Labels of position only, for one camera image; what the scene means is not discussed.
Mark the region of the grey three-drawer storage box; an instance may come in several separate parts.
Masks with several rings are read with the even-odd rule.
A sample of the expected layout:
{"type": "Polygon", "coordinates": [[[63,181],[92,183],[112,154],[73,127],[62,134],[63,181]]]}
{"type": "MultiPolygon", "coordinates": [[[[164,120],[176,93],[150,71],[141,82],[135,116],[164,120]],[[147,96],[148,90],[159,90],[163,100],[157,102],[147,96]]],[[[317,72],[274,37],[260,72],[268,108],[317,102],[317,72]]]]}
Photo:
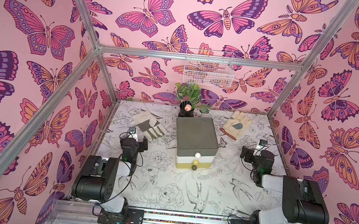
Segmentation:
{"type": "Polygon", "coordinates": [[[176,168],[210,168],[219,148],[213,119],[180,117],[176,124],[176,168]]]}

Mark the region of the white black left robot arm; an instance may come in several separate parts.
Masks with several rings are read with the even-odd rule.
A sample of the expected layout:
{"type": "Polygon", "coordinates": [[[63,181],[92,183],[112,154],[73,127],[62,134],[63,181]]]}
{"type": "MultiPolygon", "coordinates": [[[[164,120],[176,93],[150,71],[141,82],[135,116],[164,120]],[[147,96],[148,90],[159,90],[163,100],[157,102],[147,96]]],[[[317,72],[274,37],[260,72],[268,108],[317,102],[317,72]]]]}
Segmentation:
{"type": "Polygon", "coordinates": [[[138,167],[137,157],[148,149],[148,140],[139,142],[127,133],[120,137],[120,146],[118,158],[91,155],[86,159],[71,187],[71,196],[97,204],[105,214],[126,218],[128,202],[114,189],[115,182],[119,177],[132,178],[138,167]]]}

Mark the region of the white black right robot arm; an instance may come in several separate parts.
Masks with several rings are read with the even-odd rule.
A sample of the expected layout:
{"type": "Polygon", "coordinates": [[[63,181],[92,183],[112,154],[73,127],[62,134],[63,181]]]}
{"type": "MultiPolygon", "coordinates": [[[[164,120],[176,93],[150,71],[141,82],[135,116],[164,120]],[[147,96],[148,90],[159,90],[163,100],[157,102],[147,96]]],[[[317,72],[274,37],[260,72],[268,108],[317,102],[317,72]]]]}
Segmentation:
{"type": "Polygon", "coordinates": [[[272,152],[242,147],[240,160],[251,164],[251,179],[257,187],[282,195],[281,205],[256,210],[249,224],[329,224],[330,216],[319,184],[313,180],[271,174],[272,152]]]}

